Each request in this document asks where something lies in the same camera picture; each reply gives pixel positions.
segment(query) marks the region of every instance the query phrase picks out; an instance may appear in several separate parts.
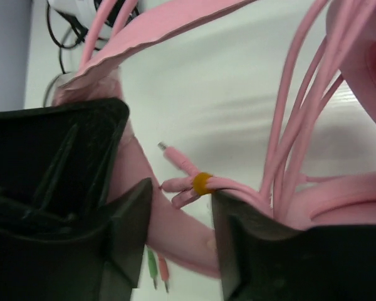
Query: coiled pink cable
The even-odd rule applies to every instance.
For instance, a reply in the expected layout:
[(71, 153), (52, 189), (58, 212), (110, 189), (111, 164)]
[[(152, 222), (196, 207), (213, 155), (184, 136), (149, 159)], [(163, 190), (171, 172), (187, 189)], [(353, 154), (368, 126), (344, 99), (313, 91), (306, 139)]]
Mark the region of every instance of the coiled pink cable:
[[(323, 8), (329, 0), (316, 0), (303, 18), (293, 38), (288, 52), (276, 99), (273, 123), (271, 126), (268, 151), (264, 165), (263, 181), (259, 192), (229, 179), (211, 177), (206, 188), (227, 189), (244, 202), (256, 207), (280, 222), (284, 222), (297, 185), (306, 182), (323, 182), (337, 177), (308, 177), (300, 173), (302, 163), (310, 143), (316, 120), (329, 99), (340, 86), (343, 77), (339, 75), (330, 85), (339, 66), (352, 47), (376, 8), (376, 0), (342, 0), (334, 30), (324, 39), (307, 70), (298, 90), (293, 109), (282, 135), (283, 115), (294, 67), (302, 44)], [(104, 0), (99, 7), (98, 17), (86, 37), (81, 66), (88, 62), (95, 47), (96, 37), (102, 24), (115, 4), (115, 0)], [(112, 36), (116, 35), (127, 22), (128, 15), (136, 6), (137, 0), (127, 0), (117, 17)], [(179, 193), (172, 199), (174, 206), (181, 208), (200, 196), (193, 190), (192, 182), (200, 173), (183, 154), (172, 147), (161, 145), (168, 160), (188, 173), (189, 177), (171, 179), (162, 184), (166, 192)], [(273, 208), (271, 209), (271, 188), (273, 186)]]

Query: pink ear cushion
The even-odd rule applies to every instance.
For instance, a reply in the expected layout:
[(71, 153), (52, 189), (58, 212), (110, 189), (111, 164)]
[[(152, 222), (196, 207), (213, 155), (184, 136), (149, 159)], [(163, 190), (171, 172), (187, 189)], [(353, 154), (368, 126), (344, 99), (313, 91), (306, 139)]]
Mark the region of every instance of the pink ear cushion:
[[(329, 7), (327, 38), (341, 0)], [(376, 11), (352, 47), (341, 73), (376, 123)], [(296, 229), (317, 224), (376, 224), (376, 172), (341, 177), (297, 193), (285, 217)]]

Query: white device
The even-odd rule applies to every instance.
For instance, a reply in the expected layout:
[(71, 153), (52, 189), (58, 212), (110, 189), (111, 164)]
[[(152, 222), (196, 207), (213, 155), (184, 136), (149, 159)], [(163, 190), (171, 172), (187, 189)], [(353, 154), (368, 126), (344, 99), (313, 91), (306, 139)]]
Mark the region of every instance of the white device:
[[(100, 31), (99, 37), (101, 39), (108, 40), (110, 38), (115, 18), (124, 1), (125, 0), (118, 0), (116, 5), (114, 5), (113, 10)], [(51, 8), (60, 13), (67, 21), (71, 22), (71, 20), (73, 20), (72, 22), (78, 22), (79, 24), (75, 24), (76, 27), (89, 29), (95, 19), (97, 9), (102, 3), (102, 0), (48, 0), (48, 2)], [(135, 8), (128, 22), (138, 14), (139, 11)]]

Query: black plastic part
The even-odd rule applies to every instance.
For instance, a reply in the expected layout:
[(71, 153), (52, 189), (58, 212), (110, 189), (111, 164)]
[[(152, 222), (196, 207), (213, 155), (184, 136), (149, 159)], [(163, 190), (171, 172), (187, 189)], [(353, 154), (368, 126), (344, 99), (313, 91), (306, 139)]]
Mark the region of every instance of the black plastic part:
[(152, 183), (107, 203), (119, 99), (0, 113), (0, 301), (130, 300)]
[(376, 301), (376, 226), (296, 231), (222, 192), (212, 210), (225, 300)]

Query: white surface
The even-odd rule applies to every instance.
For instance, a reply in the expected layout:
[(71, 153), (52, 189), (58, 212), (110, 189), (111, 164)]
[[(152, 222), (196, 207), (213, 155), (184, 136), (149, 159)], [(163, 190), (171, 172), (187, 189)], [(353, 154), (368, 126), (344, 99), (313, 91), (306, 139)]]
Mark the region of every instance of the white surface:
[[(161, 0), (147, 0), (146, 8)], [(281, 69), (295, 29), (311, 0), (263, 0), (201, 28), (151, 47), (122, 65), (135, 132), (160, 181), (178, 176), (157, 148), (165, 141), (203, 170), (258, 188)], [(301, 52), (293, 93), (324, 35), (324, 17)], [(55, 32), (66, 24), (53, 16)], [(26, 108), (39, 107), (60, 72), (57, 48), (44, 24), (44, 0), (35, 0)], [(80, 51), (65, 54), (67, 70)], [(376, 126), (346, 85), (317, 124), (304, 170), (314, 176), (376, 170)], [(211, 224), (206, 199), (187, 211)], [(144, 262), (134, 301), (221, 300), (219, 282), (170, 267), (170, 295), (152, 288)]]

